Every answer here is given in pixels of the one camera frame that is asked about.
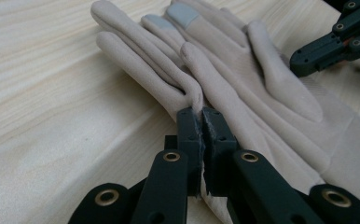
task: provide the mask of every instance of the beige glove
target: beige glove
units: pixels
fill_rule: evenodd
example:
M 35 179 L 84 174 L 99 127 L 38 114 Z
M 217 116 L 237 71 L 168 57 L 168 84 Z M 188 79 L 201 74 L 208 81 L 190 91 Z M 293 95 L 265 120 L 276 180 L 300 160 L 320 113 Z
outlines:
M 187 0 L 174 2 L 166 18 L 198 48 L 173 28 L 159 27 L 157 17 L 146 16 L 143 23 L 181 55 L 243 147 L 265 155 L 296 189 L 308 191 L 320 181 L 317 174 L 360 199 L 360 118 L 311 78 L 297 79 L 262 23 L 244 26 L 225 9 Z M 247 138 L 252 131 L 233 112 L 241 112 L 240 104 L 269 133 L 265 144 Z
M 201 86 L 181 70 L 183 62 L 171 48 L 108 1 L 93 3 L 90 13 L 108 31 L 98 34 L 99 48 L 153 95 L 173 119 L 177 111 L 189 106 L 201 112 Z

